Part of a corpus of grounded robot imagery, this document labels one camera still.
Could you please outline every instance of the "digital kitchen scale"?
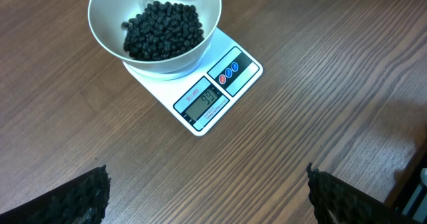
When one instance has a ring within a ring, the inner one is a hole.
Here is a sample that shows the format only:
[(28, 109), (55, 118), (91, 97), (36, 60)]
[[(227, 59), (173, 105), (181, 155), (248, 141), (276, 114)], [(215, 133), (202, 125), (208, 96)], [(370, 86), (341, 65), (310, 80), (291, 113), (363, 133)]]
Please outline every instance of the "digital kitchen scale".
[(199, 63), (174, 73), (126, 69), (194, 135), (205, 135), (262, 74), (262, 66), (216, 29)]

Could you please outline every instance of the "blue button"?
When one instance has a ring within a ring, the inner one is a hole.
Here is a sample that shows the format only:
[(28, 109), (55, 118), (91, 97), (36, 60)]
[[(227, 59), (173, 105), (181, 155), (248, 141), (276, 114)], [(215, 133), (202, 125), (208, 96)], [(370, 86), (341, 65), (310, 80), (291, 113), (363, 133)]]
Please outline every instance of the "blue button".
[(230, 77), (232, 77), (232, 75), (233, 75), (232, 70), (231, 70), (230, 68), (227, 68), (227, 69), (226, 69), (226, 77), (227, 77), (227, 78), (230, 78)]
[(236, 62), (233, 62), (232, 63), (232, 69), (234, 72), (238, 71), (239, 70), (239, 64)]

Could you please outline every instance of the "white bowl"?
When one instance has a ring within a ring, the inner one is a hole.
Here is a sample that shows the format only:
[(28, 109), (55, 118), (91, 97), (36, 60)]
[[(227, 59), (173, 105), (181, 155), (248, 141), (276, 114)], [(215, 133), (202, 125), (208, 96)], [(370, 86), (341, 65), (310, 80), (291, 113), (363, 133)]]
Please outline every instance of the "white bowl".
[[(178, 57), (163, 61), (137, 61), (123, 50), (126, 30), (121, 23), (143, 13), (148, 3), (183, 3), (195, 5), (199, 21), (203, 25), (205, 40), (191, 51)], [(188, 65), (195, 65), (209, 46), (212, 34), (220, 21), (221, 0), (90, 0), (88, 7), (89, 26), (93, 36), (103, 48), (122, 61), (144, 71), (168, 73)]]

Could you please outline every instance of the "wood grain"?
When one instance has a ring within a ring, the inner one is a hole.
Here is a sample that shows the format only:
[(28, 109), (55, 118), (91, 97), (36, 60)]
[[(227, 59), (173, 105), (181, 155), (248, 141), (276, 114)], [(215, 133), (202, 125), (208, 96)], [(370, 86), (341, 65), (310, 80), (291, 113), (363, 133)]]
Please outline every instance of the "wood grain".
[(223, 0), (265, 71), (202, 138), (96, 43), (88, 1), (0, 0), (0, 212), (106, 164), (104, 223), (315, 223), (309, 162), (384, 201), (422, 147), (427, 0)]

